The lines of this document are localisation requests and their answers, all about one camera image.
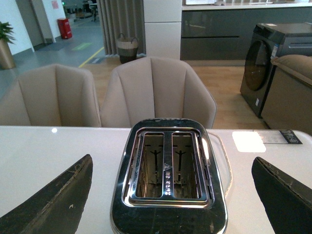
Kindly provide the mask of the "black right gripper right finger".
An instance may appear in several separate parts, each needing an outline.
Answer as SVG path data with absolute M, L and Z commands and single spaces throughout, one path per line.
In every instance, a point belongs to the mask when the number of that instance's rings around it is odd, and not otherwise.
M 276 234 L 312 232 L 312 190 L 261 157 L 252 164 L 257 194 Z

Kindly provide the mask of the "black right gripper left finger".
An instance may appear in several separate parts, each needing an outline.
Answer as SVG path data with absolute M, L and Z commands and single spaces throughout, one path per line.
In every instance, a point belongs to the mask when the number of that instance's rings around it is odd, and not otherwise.
M 70 168 L 0 218 L 2 234 L 74 234 L 92 184 L 86 154 Z

